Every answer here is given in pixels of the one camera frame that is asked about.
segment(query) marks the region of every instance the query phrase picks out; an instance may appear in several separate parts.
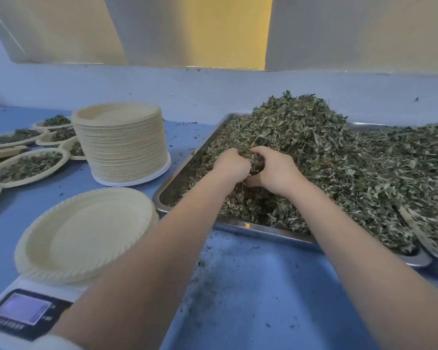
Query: person's left arm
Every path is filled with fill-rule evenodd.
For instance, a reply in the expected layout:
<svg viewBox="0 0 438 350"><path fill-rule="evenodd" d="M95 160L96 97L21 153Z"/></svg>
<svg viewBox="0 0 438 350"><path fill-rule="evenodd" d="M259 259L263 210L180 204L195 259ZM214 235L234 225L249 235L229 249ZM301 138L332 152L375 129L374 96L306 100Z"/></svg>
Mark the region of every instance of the person's left arm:
<svg viewBox="0 0 438 350"><path fill-rule="evenodd" d="M87 350L158 349L226 196L249 171L250 162L236 149L224 152L214 169L75 302L51 334Z"/></svg>

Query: blue tabletop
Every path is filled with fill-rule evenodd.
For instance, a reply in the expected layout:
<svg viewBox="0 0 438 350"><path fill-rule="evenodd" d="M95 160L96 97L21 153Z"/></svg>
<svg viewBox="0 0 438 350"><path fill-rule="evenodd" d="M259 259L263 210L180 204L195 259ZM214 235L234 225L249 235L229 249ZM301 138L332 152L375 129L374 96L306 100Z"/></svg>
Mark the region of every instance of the blue tabletop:
<svg viewBox="0 0 438 350"><path fill-rule="evenodd" d="M0 107L0 133L68 112ZM172 166L134 187L152 196L213 126L164 122ZM46 210L103 188L85 161L0 195L0 293L18 277L14 248ZM327 258L317 252L212 230L162 349L377 349ZM425 275L438 287L438 279Z"/></svg>

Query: scale control panel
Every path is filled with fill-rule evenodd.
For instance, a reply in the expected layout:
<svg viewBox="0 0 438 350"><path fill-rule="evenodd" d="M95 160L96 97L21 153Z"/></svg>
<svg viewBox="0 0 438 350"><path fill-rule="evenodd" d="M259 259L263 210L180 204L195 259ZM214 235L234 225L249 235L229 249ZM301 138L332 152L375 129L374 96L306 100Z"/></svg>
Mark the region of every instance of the scale control panel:
<svg viewBox="0 0 438 350"><path fill-rule="evenodd" d="M47 334L72 302L14 289L0 301L0 332L34 341Z"/></svg>

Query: person's right arm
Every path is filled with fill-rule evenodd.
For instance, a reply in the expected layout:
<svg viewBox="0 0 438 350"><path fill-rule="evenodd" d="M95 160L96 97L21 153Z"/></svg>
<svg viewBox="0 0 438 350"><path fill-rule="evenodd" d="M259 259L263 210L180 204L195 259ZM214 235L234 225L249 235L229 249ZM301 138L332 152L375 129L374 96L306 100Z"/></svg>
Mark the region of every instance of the person's right arm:
<svg viewBox="0 0 438 350"><path fill-rule="evenodd" d="M292 157L268 147L252 152L266 165L246 185L264 187L297 207L380 347L438 349L438 289L306 180Z"/></svg>

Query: person's right hand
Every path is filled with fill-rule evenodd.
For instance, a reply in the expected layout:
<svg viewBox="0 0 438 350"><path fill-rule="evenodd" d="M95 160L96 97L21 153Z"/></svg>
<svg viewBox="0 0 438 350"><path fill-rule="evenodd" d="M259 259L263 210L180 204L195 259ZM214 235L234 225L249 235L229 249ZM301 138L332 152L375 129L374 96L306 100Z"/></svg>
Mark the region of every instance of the person's right hand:
<svg viewBox="0 0 438 350"><path fill-rule="evenodd" d="M250 152L262 155L265 166L257 175L245 180L247 188L263 187L271 193L288 197L291 188L305 180L291 156L265 146L253 147Z"/></svg>

